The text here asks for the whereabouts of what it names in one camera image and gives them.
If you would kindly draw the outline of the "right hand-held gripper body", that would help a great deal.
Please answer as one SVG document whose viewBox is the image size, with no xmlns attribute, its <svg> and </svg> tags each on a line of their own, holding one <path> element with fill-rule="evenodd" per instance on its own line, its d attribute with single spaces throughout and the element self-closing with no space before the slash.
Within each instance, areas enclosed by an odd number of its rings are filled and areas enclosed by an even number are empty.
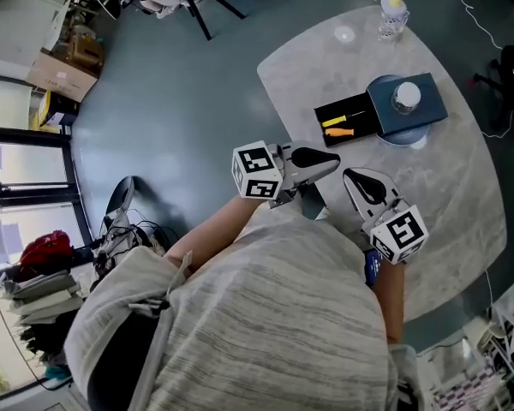
<svg viewBox="0 0 514 411">
<path fill-rule="evenodd" d="M 395 265 L 416 253 L 428 238 L 427 227 L 416 205 L 404 198 L 392 201 L 362 225 L 370 245 Z"/>
</svg>

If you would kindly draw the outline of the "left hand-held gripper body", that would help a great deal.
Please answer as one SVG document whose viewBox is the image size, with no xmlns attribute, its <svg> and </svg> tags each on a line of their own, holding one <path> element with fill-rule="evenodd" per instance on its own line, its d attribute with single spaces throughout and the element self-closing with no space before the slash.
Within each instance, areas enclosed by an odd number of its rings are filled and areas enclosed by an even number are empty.
<svg viewBox="0 0 514 411">
<path fill-rule="evenodd" d="M 263 140 L 237 147 L 232 153 L 231 173 L 242 198 L 266 200 L 270 207 L 282 206 L 294 200 L 298 174 L 288 173 L 295 165 L 291 153 L 300 149 L 300 142 L 267 144 Z"/>
</svg>

